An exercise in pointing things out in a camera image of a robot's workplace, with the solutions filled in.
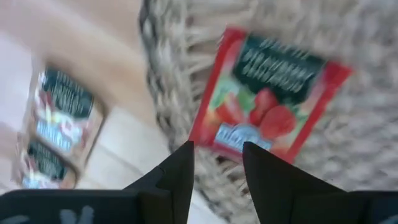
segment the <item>strawberry seed packet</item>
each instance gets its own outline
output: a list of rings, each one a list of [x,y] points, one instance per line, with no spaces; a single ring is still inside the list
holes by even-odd
[[[30,111],[30,133],[72,163],[83,166],[103,122],[103,105],[53,66],[39,73]]]
[[[293,163],[351,69],[227,28],[190,140],[239,160],[251,141]]]
[[[36,138],[20,139],[16,181],[25,189],[73,189],[78,172]]]

